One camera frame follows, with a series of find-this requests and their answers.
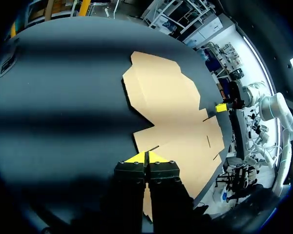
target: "yellow pole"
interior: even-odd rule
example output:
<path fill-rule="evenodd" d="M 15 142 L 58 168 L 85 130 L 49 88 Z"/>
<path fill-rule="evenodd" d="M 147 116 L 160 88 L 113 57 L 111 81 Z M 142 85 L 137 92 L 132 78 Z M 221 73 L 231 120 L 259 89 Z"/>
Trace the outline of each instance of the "yellow pole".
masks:
<path fill-rule="evenodd" d="M 11 38 L 15 37 L 15 35 L 16 35 L 16 31 L 15 31 L 15 22 L 14 22 L 11 28 Z"/>
<path fill-rule="evenodd" d="M 91 0 L 83 0 L 78 16 L 86 16 Z"/>

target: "flat cardboard box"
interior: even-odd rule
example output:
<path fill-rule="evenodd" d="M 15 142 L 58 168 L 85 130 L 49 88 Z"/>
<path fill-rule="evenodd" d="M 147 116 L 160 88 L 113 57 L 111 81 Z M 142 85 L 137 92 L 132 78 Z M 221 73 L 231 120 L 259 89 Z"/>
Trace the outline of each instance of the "flat cardboard box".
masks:
<path fill-rule="evenodd" d="M 189 195 L 196 198 L 221 163 L 224 149 L 217 118 L 199 110 L 200 95 L 192 80 L 169 59 L 140 52 L 124 74 L 130 105 L 155 126 L 134 133 L 139 152 L 152 150 L 176 161 Z M 149 191 L 144 212 L 152 217 Z"/>

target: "black tabletop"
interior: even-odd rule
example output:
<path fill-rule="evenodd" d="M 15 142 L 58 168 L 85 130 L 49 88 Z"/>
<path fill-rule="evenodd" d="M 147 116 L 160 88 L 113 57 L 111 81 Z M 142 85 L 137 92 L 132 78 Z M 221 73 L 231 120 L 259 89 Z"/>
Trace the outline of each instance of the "black tabletop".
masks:
<path fill-rule="evenodd" d="M 49 204 L 96 206 L 117 162 L 137 154 L 132 133 L 152 125 L 130 108 L 122 84 L 134 51 L 176 61 L 210 117 L 222 101 L 195 51 L 146 26 L 73 17 L 32 26 L 8 44 L 17 38 L 16 63 L 0 77 L 0 176 L 20 199 L 26 189 Z M 232 129 L 227 112 L 217 119 L 224 160 Z"/>

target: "shelf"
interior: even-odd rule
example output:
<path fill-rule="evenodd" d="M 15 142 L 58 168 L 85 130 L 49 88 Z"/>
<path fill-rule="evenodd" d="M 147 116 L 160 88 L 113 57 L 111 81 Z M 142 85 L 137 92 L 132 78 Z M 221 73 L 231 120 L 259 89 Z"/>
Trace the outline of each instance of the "shelf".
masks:
<path fill-rule="evenodd" d="M 61 11 L 61 12 L 52 14 L 51 17 L 70 15 L 71 13 L 72 13 L 72 11 Z M 44 16 L 41 16 L 41 17 L 39 17 L 37 19 L 34 19 L 33 21 L 28 22 L 28 25 L 31 25 L 33 23 L 37 23 L 37 22 L 39 22 L 41 20 L 44 20 Z"/>

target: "bolt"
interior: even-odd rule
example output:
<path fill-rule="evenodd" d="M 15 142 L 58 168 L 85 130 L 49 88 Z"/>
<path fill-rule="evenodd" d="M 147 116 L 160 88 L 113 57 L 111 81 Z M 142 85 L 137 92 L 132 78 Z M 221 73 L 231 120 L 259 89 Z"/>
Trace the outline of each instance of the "bolt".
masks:
<path fill-rule="evenodd" d="M 179 182 L 180 181 L 180 178 L 179 177 L 175 177 L 174 180 L 175 180 L 175 182 Z"/>

